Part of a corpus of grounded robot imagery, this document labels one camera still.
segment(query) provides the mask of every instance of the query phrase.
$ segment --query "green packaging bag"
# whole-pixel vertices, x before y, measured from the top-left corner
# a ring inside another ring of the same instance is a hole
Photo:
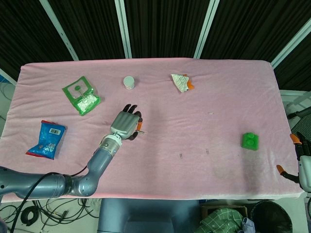
[[[82,116],[92,111],[101,102],[101,98],[94,95],[94,88],[84,76],[62,90]]]

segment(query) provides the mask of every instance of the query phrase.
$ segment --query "table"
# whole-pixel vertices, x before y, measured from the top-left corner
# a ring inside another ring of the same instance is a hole
[[[187,74],[195,88],[180,93],[170,74]],[[80,116],[62,88],[83,75],[102,103]],[[133,90],[122,84],[128,75],[136,80]],[[289,173],[298,171],[274,72],[265,61],[27,64],[21,67],[0,140],[0,164],[21,172],[73,174],[86,165],[127,103],[138,105],[147,133],[123,142],[92,197],[277,199],[302,192],[276,170],[281,164]],[[25,155],[37,144],[42,119],[68,128],[54,161]],[[259,135],[258,151],[241,148],[245,132]],[[14,194],[3,197],[17,200]]]

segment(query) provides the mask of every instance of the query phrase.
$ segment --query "small white cup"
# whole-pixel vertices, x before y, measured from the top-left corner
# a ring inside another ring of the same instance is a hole
[[[126,76],[123,79],[123,83],[126,89],[132,90],[135,87],[135,80],[132,76]]]

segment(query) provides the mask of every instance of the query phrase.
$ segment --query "green plastic object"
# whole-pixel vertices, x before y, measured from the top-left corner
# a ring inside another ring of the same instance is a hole
[[[254,133],[245,133],[242,137],[242,147],[249,150],[258,150],[259,136]]]
[[[84,76],[62,90],[82,116],[92,111],[101,102],[101,98],[94,95],[94,88]]]

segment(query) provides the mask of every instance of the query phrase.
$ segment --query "barcode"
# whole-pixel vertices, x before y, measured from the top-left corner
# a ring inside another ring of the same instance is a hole
[[[50,129],[49,133],[60,135],[60,130]]]

